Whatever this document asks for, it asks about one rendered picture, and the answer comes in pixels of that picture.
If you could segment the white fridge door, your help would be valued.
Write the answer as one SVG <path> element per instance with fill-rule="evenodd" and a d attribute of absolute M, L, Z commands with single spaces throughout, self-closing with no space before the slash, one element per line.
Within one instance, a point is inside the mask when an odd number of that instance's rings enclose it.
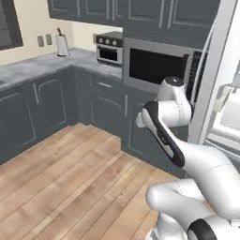
<path fill-rule="evenodd" d="M 202 84 L 189 127 L 190 143 L 204 142 L 218 89 L 233 82 L 239 60 L 240 0 L 221 0 L 202 75 Z"/>

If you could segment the silver toaster oven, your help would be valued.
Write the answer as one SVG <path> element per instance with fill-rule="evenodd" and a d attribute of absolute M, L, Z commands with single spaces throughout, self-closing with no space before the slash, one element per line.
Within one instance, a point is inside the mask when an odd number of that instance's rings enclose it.
<path fill-rule="evenodd" d="M 112 31 L 104 34 L 95 34 L 94 42 L 97 47 L 97 60 L 99 62 L 122 66 L 122 32 Z"/>

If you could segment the dark grey wall cupboards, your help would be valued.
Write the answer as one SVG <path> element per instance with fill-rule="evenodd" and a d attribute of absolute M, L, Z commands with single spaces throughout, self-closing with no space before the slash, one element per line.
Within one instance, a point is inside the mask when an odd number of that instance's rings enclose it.
<path fill-rule="evenodd" d="M 204 38 L 220 0 L 47 0 L 50 17 L 174 38 Z"/>

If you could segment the dark framed window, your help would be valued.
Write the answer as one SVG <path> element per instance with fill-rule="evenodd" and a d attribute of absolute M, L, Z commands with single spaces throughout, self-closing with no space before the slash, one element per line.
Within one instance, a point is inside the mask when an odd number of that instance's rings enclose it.
<path fill-rule="evenodd" d="M 21 47 L 23 38 L 13 0 L 0 0 L 0 51 Z"/>

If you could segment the dark grey tall oven cupboard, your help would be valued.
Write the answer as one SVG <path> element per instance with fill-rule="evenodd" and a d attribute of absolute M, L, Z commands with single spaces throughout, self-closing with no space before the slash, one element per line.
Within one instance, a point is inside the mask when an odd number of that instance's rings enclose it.
<path fill-rule="evenodd" d="M 136 125 L 136 117 L 144 104 L 154 100 L 157 95 L 129 86 L 125 87 L 125 95 L 127 103 L 122 122 L 122 150 L 175 177 L 186 178 L 187 173 L 171 163 L 153 134 L 146 127 Z"/>

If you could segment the white fridge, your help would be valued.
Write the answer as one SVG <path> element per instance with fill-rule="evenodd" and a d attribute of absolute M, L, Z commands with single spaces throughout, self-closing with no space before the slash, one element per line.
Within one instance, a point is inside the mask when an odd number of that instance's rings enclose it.
<path fill-rule="evenodd" d="M 240 164 L 240 59 L 233 68 L 233 74 L 228 75 L 220 86 L 226 84 L 233 90 L 221 112 L 215 112 L 213 107 L 204 143 L 218 148 Z"/>

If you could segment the white paper towel roll holder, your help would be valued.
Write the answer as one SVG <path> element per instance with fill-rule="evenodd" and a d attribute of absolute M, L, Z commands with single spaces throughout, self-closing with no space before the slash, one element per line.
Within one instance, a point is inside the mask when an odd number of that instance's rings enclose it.
<path fill-rule="evenodd" d="M 58 34 L 55 36 L 57 55 L 61 57 L 70 56 L 67 37 L 62 33 L 60 28 L 57 28 L 57 32 Z"/>

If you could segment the dark grey base cupboards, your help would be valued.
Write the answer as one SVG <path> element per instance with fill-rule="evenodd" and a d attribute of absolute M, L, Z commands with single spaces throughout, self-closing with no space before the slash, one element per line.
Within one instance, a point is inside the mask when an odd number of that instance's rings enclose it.
<path fill-rule="evenodd" d="M 66 67 L 0 86 L 0 165 L 77 123 L 116 136 L 123 133 L 124 86 L 119 78 Z"/>

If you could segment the silver built-in microwave oven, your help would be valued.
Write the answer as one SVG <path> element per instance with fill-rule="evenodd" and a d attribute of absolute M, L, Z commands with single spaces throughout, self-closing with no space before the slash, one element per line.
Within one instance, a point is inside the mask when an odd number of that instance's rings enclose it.
<path fill-rule="evenodd" d="M 156 93 L 166 77 L 178 77 L 192 100 L 202 50 L 136 38 L 124 38 L 123 81 L 137 89 Z"/>

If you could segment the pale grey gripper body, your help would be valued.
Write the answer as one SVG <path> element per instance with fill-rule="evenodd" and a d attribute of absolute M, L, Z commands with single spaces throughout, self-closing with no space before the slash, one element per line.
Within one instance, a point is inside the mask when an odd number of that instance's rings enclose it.
<path fill-rule="evenodd" d="M 220 113 L 222 108 L 224 107 L 230 93 L 233 91 L 233 87 L 231 85 L 222 85 L 219 87 L 217 92 L 217 98 L 214 105 L 214 111 Z"/>

